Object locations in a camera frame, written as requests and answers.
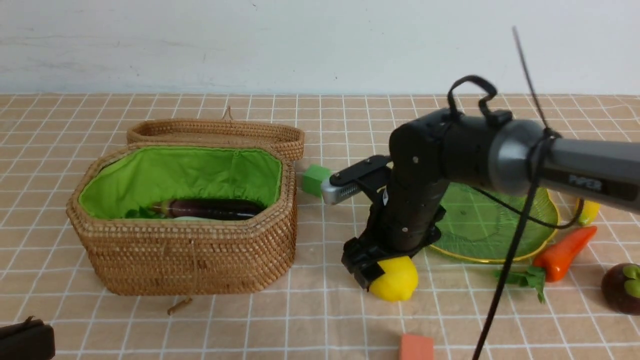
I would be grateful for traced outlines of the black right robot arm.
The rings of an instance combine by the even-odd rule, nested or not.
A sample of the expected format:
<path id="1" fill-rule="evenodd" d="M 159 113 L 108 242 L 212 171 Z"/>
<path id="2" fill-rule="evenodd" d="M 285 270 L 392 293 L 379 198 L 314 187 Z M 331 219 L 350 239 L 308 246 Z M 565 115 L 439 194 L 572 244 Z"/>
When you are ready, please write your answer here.
<path id="1" fill-rule="evenodd" d="M 509 111 L 487 117 L 448 108 L 391 132 L 390 155 L 373 155 L 330 177 L 372 205 L 362 235 L 347 241 L 342 263 L 362 289 L 382 260 L 412 257 L 441 239 L 441 205 L 453 183 L 510 196 L 534 185 L 608 207 L 639 212 L 639 144 L 566 139 Z"/>

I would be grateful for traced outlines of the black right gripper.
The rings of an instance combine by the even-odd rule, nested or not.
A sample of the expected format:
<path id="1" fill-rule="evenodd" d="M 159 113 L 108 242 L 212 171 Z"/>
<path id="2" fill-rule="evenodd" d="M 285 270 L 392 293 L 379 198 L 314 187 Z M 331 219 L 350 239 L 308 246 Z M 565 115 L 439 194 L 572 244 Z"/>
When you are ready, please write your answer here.
<path id="1" fill-rule="evenodd" d="M 442 205 L 433 208 L 430 219 L 419 219 L 407 225 L 393 223 L 384 217 L 386 209 L 381 203 L 371 205 L 365 230 L 343 244 L 342 264 L 366 291 L 372 290 L 374 282 L 387 274 L 382 262 L 410 261 L 442 237 L 437 226 L 446 214 Z"/>

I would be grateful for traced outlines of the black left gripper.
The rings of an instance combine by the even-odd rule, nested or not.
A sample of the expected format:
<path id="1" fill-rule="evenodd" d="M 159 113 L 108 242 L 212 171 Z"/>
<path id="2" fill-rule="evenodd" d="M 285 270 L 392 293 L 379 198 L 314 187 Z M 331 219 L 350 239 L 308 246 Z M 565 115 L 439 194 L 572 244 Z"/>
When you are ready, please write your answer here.
<path id="1" fill-rule="evenodd" d="M 2 360 L 52 360 L 56 355 L 54 328 L 30 316 L 0 328 Z"/>

